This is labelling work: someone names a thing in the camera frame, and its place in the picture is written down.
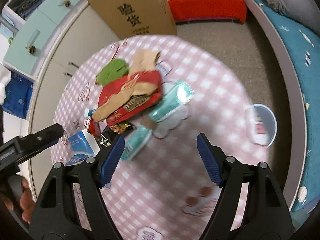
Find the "pink checkered tablecloth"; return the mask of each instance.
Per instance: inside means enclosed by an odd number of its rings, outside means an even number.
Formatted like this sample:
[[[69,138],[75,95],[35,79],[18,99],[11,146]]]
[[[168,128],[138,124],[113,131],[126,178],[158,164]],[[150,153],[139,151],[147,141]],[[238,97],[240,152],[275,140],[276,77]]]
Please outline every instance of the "pink checkered tablecloth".
[[[84,129],[84,110],[97,106],[102,90],[94,84],[96,74],[113,58],[130,65],[138,48],[161,51],[158,62],[172,68],[164,82],[184,80],[195,95],[188,118],[164,139],[152,137],[132,161],[120,161],[111,188],[101,194],[125,240],[198,239],[219,189],[196,149],[197,135],[205,133],[211,144],[243,163],[256,165],[268,158],[267,148],[252,139],[252,103],[243,85],[208,52],[178,37],[157,35],[134,36],[100,50],[76,72],[60,99],[54,123],[64,127],[65,135],[51,147],[52,161],[66,163],[72,157],[67,138]],[[90,229],[79,185],[74,190],[81,224]],[[233,228],[241,223],[246,191],[243,185]]]

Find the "green cloth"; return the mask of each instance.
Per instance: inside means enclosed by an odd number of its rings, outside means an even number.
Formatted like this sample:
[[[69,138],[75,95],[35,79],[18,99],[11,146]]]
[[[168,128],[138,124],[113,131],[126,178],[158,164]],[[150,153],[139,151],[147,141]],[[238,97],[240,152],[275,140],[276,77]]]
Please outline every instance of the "green cloth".
[[[105,86],[112,81],[123,77],[129,72],[129,68],[123,59],[111,60],[96,76],[96,84]]]

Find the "gray carpet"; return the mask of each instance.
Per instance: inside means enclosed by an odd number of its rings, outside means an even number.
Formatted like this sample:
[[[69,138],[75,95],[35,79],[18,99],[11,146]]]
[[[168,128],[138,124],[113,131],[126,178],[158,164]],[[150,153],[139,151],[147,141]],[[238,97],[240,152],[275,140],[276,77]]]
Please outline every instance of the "gray carpet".
[[[269,149],[269,165],[284,186],[291,152],[289,101],[278,61],[257,20],[248,12],[244,24],[231,21],[179,24],[178,36],[223,61],[242,81],[253,103],[272,109],[278,132]]]

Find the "human hand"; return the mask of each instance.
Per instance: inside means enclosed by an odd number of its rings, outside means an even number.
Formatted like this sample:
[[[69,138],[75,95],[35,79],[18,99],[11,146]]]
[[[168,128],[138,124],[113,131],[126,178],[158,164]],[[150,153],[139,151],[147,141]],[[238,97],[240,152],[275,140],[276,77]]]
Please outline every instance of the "human hand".
[[[29,183],[26,180],[26,178],[22,177],[21,179],[21,185],[23,187],[23,194],[20,198],[20,207],[23,211],[22,213],[22,219],[23,221],[30,224],[31,217],[33,214],[33,210],[35,208],[36,203],[32,199],[32,193],[29,188]],[[4,204],[6,205],[7,209],[13,210],[13,203],[9,198],[6,196],[0,194],[0,199],[3,200]]]

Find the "blue bag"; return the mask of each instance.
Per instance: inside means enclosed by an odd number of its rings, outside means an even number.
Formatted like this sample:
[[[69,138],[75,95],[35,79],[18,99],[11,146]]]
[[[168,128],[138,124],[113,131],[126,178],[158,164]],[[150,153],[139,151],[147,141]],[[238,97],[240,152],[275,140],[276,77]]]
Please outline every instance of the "blue bag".
[[[11,72],[11,81],[5,87],[5,100],[2,108],[5,112],[26,119],[32,95],[33,83]]]

